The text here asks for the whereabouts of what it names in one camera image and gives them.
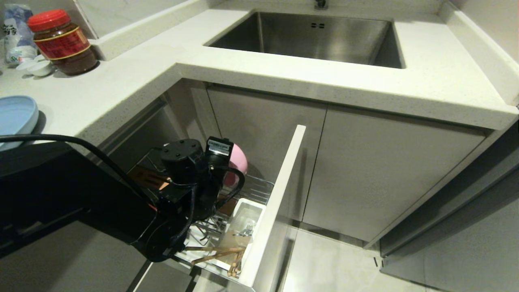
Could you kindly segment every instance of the quartz countertop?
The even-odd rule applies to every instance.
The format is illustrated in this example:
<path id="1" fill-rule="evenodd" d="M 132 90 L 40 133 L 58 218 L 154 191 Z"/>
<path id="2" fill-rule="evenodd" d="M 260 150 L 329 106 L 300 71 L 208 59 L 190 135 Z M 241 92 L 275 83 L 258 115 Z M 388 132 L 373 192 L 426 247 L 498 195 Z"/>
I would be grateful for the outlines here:
<path id="1" fill-rule="evenodd" d="M 405 68 L 204 46 L 256 11 L 393 21 Z M 47 119 L 44 133 L 93 144 L 182 78 L 494 130 L 510 126 L 519 114 L 438 16 L 372 9 L 224 2 L 80 76 L 2 72 L 0 96 L 33 97 Z"/>

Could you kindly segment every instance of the blue plate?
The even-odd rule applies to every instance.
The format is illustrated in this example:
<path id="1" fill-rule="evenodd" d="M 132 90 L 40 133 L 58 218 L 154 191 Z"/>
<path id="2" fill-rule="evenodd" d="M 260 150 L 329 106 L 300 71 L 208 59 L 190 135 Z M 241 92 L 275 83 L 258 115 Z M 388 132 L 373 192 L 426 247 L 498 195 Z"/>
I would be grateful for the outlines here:
<path id="1" fill-rule="evenodd" d="M 0 98 L 0 135 L 30 134 L 36 126 L 38 114 L 38 105 L 28 96 Z M 18 147 L 21 143 L 0 143 L 0 151 Z"/>

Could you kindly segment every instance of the stainless steel sink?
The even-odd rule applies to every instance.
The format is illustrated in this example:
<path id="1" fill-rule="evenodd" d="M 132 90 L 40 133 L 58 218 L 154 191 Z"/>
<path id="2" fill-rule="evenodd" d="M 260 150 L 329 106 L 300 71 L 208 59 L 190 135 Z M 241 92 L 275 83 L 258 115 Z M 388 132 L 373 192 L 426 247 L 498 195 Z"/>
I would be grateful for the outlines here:
<path id="1" fill-rule="evenodd" d="M 211 47 L 402 68 L 388 21 L 257 12 Z"/>

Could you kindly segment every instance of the sauce jar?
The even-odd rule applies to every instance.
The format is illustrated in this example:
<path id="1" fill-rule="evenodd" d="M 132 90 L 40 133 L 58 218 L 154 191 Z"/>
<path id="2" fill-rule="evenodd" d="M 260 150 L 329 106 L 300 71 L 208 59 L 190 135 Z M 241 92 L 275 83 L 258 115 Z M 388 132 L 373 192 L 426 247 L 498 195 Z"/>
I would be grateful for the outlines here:
<path id="1" fill-rule="evenodd" d="M 81 28 L 63 9 L 31 16 L 27 22 L 34 43 L 58 70 L 67 75 L 88 72 L 99 64 Z"/>

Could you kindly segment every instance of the wooden chopsticks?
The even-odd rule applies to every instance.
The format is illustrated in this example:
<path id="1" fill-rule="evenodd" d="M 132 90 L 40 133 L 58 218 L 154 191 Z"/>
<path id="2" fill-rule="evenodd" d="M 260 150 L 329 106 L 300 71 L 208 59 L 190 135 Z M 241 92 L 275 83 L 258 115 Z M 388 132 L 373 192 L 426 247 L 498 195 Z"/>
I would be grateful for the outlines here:
<path id="1" fill-rule="evenodd" d="M 228 255 L 234 255 L 234 261 L 230 265 L 229 270 L 227 271 L 227 276 L 236 277 L 238 275 L 239 264 L 241 258 L 243 257 L 243 253 L 245 253 L 245 248 L 242 247 L 198 247 L 198 246 L 187 246 L 184 250 L 204 250 L 204 251 L 216 251 L 216 254 L 212 256 L 207 256 L 203 258 L 196 259 L 191 262 L 192 265 L 196 265 L 201 262 L 205 262 L 208 260 L 216 259 L 219 257 L 225 257 Z"/>

